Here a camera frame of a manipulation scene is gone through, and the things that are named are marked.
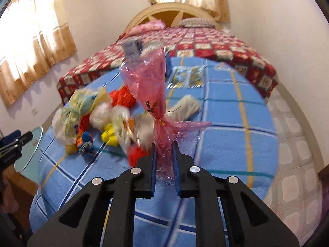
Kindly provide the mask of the wooden cabinet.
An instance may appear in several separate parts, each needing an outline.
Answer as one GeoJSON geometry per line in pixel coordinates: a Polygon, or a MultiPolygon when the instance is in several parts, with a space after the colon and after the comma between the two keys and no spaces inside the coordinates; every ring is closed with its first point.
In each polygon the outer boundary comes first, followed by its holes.
{"type": "Polygon", "coordinates": [[[1,202],[1,219],[10,232],[20,240],[32,235],[29,214],[38,185],[16,172],[13,165],[1,174],[1,190],[5,198],[1,202]]]}

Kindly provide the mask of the side window beige curtain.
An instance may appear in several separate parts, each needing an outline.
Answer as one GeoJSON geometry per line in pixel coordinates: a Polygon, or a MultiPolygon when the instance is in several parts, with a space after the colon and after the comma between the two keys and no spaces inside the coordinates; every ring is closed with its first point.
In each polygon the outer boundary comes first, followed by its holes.
{"type": "Polygon", "coordinates": [[[77,52],[62,0],[11,0],[1,15],[1,99],[11,107],[77,52]]]}

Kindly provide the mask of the white grey paper box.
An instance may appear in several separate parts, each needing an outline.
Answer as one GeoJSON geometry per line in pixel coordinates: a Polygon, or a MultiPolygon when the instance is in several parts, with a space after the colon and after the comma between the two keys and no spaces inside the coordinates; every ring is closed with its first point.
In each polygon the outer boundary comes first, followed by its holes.
{"type": "Polygon", "coordinates": [[[125,57],[129,58],[136,52],[143,49],[143,43],[140,38],[136,38],[133,40],[124,41],[122,43],[122,47],[123,47],[123,52],[124,52],[125,57]]]}

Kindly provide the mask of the yellow sponge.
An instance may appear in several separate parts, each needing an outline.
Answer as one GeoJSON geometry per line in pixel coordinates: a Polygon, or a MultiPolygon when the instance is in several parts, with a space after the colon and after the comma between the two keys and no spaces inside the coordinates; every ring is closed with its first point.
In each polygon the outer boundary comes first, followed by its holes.
{"type": "Polygon", "coordinates": [[[76,144],[66,145],[65,152],[67,155],[76,154],[78,152],[78,147],[76,144]]]}

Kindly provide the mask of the clear plastic packet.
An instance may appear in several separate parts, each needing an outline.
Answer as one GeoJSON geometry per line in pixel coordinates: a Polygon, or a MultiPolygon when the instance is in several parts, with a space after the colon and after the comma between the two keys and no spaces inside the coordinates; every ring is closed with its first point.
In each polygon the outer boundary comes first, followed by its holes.
{"type": "Polygon", "coordinates": [[[205,66],[175,66],[169,77],[168,89],[199,88],[204,85],[205,66]]]}

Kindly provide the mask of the blue orange snack wrapper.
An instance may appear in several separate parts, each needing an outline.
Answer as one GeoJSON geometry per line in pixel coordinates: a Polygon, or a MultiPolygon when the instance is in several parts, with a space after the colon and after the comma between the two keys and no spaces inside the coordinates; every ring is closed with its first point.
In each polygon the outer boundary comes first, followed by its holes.
{"type": "Polygon", "coordinates": [[[95,154],[93,137],[89,132],[83,132],[82,135],[78,136],[76,143],[78,152],[82,156],[91,156],[95,154]]]}

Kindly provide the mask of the red mesh net bag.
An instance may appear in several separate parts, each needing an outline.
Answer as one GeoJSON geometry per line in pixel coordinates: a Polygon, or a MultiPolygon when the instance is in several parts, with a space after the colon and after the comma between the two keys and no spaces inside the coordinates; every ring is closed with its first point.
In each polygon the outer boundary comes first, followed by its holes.
{"type": "Polygon", "coordinates": [[[128,148],[128,162],[131,167],[135,167],[138,163],[138,160],[142,157],[148,156],[149,151],[146,149],[142,149],[137,145],[132,145],[128,148]]]}

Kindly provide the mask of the pink cellophane bag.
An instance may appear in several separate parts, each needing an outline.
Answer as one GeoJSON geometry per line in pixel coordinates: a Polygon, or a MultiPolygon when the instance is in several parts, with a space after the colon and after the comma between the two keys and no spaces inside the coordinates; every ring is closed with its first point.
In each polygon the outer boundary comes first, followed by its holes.
{"type": "Polygon", "coordinates": [[[172,143],[186,134],[204,130],[210,122],[174,120],[166,113],[166,58],[164,46],[153,42],[126,58],[120,76],[130,93],[153,119],[152,137],[157,151],[157,177],[173,183],[172,143]]]}

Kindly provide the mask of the striped grey pillow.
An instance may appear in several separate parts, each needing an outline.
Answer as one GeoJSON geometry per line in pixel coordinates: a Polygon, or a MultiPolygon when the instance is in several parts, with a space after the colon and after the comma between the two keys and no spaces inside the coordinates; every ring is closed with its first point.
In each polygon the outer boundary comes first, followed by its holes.
{"type": "Polygon", "coordinates": [[[186,28],[198,28],[198,27],[216,28],[217,23],[212,19],[202,19],[202,18],[194,17],[194,18],[181,20],[178,26],[186,27],[186,28]]]}

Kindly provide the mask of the white plastic bag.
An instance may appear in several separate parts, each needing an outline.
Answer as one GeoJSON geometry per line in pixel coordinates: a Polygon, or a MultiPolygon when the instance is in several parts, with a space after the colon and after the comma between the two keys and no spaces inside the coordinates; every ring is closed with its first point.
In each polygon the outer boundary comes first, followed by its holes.
{"type": "Polygon", "coordinates": [[[76,132],[70,118],[71,108],[60,108],[52,119],[53,136],[62,146],[76,143],[76,132]]]}

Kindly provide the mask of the red plastic bag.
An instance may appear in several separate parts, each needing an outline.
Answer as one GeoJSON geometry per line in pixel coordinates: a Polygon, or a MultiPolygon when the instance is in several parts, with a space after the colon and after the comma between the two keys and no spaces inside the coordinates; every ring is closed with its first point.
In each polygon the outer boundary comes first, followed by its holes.
{"type": "Polygon", "coordinates": [[[137,103],[126,85],[123,85],[118,90],[111,91],[109,95],[112,99],[112,106],[120,105],[132,109],[137,103]]]}

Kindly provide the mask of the white wall socket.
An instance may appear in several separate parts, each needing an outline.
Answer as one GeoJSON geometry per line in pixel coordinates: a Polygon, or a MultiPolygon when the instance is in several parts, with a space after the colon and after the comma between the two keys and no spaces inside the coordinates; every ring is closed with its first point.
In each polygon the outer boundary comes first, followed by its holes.
{"type": "Polygon", "coordinates": [[[38,113],[38,111],[36,109],[32,109],[31,113],[33,116],[35,116],[38,113]]]}

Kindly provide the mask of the red patterned bed cover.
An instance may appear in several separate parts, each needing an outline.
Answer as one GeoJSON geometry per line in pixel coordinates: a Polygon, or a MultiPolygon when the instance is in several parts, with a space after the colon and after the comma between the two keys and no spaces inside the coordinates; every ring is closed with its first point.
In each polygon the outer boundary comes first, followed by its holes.
{"type": "Polygon", "coordinates": [[[123,42],[135,38],[141,39],[143,44],[160,41],[171,57],[202,57],[226,62],[250,81],[264,99],[269,99],[279,83],[273,65],[235,36],[210,27],[167,27],[135,35],[122,34],[115,43],[69,70],[56,84],[62,103],[66,104],[75,90],[118,68],[124,60],[123,42]]]}

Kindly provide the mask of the yellow green plastic bag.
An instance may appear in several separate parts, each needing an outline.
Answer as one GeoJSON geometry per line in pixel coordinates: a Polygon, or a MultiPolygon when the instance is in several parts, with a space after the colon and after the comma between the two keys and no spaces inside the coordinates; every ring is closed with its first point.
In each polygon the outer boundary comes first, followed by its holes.
{"type": "Polygon", "coordinates": [[[90,114],[101,103],[111,104],[111,97],[104,87],[97,90],[88,88],[75,90],[61,112],[61,122],[66,135],[76,135],[76,127],[79,126],[83,116],[90,114]]]}

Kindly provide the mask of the orange foil snack packet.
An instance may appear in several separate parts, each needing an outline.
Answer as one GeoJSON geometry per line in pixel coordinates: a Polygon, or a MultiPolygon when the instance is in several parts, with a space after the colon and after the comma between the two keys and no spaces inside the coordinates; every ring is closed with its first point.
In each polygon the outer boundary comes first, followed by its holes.
{"type": "Polygon", "coordinates": [[[191,95],[185,95],[174,106],[166,110],[166,114],[175,121],[186,121],[200,110],[198,100],[191,95]]]}

